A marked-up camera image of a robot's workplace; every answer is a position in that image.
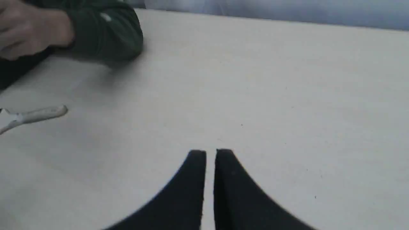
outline table surface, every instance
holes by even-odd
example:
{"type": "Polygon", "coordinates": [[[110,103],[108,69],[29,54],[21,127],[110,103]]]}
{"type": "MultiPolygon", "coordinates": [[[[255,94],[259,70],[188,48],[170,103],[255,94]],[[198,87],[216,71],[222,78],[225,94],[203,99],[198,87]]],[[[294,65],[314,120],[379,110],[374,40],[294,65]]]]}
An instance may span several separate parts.
{"type": "Polygon", "coordinates": [[[66,104],[0,138],[0,229],[101,229],[149,201],[190,149],[216,148],[322,230],[408,229],[409,33],[137,10],[122,70],[52,57],[0,95],[66,104]]]}

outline dark green jacket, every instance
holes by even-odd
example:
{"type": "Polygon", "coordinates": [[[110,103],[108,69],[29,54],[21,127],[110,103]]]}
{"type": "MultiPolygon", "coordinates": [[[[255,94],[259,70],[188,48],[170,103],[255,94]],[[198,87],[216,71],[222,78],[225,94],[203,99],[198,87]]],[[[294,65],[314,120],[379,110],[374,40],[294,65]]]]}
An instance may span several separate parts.
{"type": "MultiPolygon", "coordinates": [[[[127,61],[142,51],[143,35],[134,10],[120,0],[26,0],[42,7],[67,12],[75,30],[72,54],[97,61],[127,61]]],[[[47,57],[54,48],[21,57],[0,58],[0,88],[7,87],[47,57]]]]}

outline green sleeve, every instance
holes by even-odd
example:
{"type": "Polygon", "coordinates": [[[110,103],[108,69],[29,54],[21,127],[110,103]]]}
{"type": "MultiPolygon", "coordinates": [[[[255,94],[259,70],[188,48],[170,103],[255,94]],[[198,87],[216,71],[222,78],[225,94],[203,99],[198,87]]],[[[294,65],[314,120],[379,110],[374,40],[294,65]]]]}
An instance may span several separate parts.
{"type": "Polygon", "coordinates": [[[64,10],[75,40],[69,51],[101,61],[126,61],[142,51],[143,34],[135,11],[118,0],[42,0],[64,10]]]}

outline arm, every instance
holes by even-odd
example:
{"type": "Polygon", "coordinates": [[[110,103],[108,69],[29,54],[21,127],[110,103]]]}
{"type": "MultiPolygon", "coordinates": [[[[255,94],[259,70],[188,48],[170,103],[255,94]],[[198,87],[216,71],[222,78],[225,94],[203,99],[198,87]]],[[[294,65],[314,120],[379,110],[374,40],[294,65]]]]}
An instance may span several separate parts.
{"type": "Polygon", "coordinates": [[[118,0],[42,0],[53,45],[102,61],[130,60],[142,51],[143,34],[134,10],[118,0]]]}

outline hand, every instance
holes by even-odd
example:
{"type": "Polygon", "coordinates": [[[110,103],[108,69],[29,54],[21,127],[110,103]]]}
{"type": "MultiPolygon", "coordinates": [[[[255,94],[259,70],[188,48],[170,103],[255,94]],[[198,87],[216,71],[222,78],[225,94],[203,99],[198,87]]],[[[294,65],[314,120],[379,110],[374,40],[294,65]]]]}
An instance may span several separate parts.
{"type": "Polygon", "coordinates": [[[0,0],[0,57],[16,60],[51,45],[68,46],[74,31],[67,14],[20,0],[0,0]]]}

